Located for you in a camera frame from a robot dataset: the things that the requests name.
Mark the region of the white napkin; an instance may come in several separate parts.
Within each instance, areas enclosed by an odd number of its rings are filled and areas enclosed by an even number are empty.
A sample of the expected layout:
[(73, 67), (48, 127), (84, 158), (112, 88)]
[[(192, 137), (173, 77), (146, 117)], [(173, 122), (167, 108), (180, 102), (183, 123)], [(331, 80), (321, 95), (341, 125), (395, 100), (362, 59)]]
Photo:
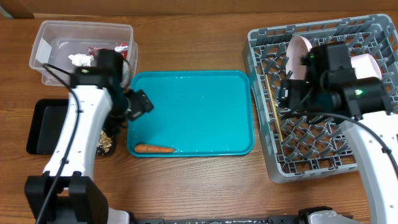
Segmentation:
[(68, 58), (76, 67), (90, 67), (92, 61), (94, 60), (94, 56), (85, 54), (69, 55)]

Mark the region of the rice and food scraps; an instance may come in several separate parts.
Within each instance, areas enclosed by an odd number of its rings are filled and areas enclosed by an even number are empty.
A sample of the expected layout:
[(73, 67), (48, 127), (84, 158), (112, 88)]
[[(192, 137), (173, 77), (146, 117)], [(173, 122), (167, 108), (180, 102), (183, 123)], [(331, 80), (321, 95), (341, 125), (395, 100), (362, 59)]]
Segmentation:
[(108, 137), (108, 135), (104, 131), (101, 131), (99, 141), (97, 143), (96, 154), (104, 156), (105, 154), (110, 152), (112, 145), (113, 145), (112, 138)]

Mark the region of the red foil wrapper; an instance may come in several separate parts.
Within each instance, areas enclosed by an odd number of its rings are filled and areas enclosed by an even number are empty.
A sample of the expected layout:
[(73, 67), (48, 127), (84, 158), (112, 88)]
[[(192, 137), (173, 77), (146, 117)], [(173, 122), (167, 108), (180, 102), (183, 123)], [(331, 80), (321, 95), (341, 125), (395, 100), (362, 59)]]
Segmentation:
[[(102, 50), (103, 48), (101, 47), (88, 47), (88, 52), (90, 55), (94, 55), (97, 53), (99, 50)], [(127, 53), (128, 53), (129, 47), (127, 43), (122, 42), (121, 44), (115, 46), (114, 51), (120, 53), (125, 59), (127, 59)]]

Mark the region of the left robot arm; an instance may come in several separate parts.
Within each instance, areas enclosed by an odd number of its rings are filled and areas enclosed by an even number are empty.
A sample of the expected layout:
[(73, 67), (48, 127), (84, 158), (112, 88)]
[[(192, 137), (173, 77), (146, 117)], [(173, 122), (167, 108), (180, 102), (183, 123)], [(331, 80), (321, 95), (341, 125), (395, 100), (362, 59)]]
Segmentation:
[(154, 106), (123, 77), (126, 59), (100, 49), (94, 67), (77, 67), (65, 85), (68, 109), (54, 152), (41, 175), (28, 176), (24, 192), (36, 223), (134, 223), (133, 213), (110, 208), (93, 180), (100, 133), (117, 131)]

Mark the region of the orange carrot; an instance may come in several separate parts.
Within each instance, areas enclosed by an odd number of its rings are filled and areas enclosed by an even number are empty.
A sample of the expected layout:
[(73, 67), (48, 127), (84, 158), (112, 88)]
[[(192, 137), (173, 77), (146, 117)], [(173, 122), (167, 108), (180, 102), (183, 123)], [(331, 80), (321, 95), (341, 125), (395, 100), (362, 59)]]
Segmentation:
[(148, 144), (138, 144), (135, 146), (135, 151), (137, 153), (173, 153), (175, 152), (175, 149), (170, 147), (154, 146)]

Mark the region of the large pink plate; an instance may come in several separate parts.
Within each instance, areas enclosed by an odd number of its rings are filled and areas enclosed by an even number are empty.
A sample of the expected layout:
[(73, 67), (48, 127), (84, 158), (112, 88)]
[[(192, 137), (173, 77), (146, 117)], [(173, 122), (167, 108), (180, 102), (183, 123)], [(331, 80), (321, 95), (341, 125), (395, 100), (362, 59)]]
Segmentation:
[(301, 64), (301, 58), (307, 56), (311, 49), (312, 45), (308, 39), (299, 35), (292, 37), (287, 47), (286, 57), (288, 61), (285, 65), (286, 72), (292, 72), (289, 79), (305, 79), (307, 68)]

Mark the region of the small pink bowl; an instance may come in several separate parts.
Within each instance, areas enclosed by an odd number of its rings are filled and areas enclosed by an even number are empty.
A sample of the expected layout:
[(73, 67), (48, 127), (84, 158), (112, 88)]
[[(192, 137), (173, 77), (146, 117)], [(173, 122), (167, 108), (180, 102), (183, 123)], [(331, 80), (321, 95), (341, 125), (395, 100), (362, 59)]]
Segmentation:
[(376, 77), (382, 80), (382, 73), (374, 57), (370, 54), (361, 54), (351, 58), (351, 65), (355, 69), (357, 79)]

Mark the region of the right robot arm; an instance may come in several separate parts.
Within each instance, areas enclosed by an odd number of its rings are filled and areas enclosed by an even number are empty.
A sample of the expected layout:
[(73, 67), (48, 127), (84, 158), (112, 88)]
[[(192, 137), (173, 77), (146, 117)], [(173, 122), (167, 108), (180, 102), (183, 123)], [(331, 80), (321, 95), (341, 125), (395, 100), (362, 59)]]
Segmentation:
[(333, 118), (346, 138), (368, 198), (371, 223), (397, 223), (397, 114), (369, 62), (354, 67), (344, 42), (300, 57), (303, 78), (280, 83), (283, 119)]

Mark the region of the wooden chopstick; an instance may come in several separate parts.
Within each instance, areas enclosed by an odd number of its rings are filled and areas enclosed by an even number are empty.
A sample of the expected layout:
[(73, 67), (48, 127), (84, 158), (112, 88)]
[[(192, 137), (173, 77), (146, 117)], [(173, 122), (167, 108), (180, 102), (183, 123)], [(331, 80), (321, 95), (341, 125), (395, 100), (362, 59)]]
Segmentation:
[(271, 102), (272, 113), (273, 113), (274, 119), (275, 119), (275, 126), (277, 128), (278, 133), (279, 133), (279, 139), (280, 139), (279, 141), (283, 142), (284, 139), (283, 139), (282, 131), (280, 129), (280, 125), (279, 125), (279, 118), (278, 118), (277, 110), (276, 110), (276, 107), (275, 107), (275, 102), (274, 102), (274, 98), (273, 98), (273, 95), (272, 95), (271, 86), (269, 84), (269, 80), (268, 80), (267, 75), (264, 75), (264, 76), (265, 76), (266, 85), (267, 85), (267, 89), (268, 89), (268, 95), (269, 95), (270, 102)]

